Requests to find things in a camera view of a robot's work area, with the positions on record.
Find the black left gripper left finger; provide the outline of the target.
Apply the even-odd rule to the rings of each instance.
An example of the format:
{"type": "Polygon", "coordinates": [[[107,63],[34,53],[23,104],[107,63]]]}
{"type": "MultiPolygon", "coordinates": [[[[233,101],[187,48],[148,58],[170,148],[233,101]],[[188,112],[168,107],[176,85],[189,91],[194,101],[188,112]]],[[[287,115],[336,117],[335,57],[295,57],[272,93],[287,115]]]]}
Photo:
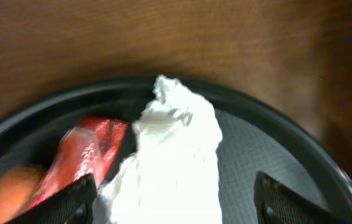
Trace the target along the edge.
{"type": "Polygon", "coordinates": [[[92,224],[97,188],[87,174],[7,224],[92,224]]]}

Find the round black tray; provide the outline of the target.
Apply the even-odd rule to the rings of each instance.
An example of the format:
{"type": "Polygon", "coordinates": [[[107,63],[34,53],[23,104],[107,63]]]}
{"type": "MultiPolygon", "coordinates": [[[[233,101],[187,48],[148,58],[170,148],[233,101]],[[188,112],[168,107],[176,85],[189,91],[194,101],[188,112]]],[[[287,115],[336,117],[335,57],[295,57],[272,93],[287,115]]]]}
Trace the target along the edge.
{"type": "MultiPolygon", "coordinates": [[[[136,120],[153,98],[154,78],[105,80],[56,93],[0,122],[0,176],[24,164],[49,167],[61,137],[87,116],[136,120]]],[[[273,108],[237,91],[183,79],[216,109],[224,223],[256,223],[259,171],[352,223],[352,181],[324,147],[273,108]]]]}

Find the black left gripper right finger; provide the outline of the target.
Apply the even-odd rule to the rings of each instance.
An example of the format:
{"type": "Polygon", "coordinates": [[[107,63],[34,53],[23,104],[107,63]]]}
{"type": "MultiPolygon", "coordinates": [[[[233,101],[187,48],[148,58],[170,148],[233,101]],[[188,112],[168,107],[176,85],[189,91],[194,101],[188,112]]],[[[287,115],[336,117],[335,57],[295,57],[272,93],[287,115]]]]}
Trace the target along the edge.
{"type": "Polygon", "coordinates": [[[256,174],[254,204],[259,224],[337,224],[342,221],[330,212],[264,172],[256,174]]]}

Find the red snack wrapper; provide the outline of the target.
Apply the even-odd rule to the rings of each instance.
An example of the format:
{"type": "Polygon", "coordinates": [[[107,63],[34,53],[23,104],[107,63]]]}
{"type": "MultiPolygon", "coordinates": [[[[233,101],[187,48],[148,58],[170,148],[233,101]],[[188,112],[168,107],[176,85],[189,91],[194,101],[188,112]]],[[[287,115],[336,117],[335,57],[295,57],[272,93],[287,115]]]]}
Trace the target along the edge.
{"type": "Polygon", "coordinates": [[[54,163],[39,185],[33,208],[87,174],[99,186],[117,155],[128,128],[119,119],[86,118],[61,139],[54,163]]]}

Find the orange carrot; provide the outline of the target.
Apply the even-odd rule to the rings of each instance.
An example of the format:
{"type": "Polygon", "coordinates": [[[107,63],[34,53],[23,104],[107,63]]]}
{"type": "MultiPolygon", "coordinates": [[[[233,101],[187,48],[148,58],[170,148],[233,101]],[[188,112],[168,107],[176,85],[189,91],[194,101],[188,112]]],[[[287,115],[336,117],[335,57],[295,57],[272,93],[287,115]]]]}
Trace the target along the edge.
{"type": "Polygon", "coordinates": [[[15,167],[0,178],[0,223],[27,208],[44,175],[42,169],[35,167],[15,167]]]}

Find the white napkin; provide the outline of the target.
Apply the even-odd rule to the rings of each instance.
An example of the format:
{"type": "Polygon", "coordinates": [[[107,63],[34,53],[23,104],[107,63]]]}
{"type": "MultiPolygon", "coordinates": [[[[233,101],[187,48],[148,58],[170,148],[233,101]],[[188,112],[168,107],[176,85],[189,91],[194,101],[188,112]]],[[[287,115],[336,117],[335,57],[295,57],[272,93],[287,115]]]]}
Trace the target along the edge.
{"type": "Polygon", "coordinates": [[[213,105],[176,78],[160,75],[133,125],[136,151],[103,184],[95,223],[221,223],[213,105]]]}

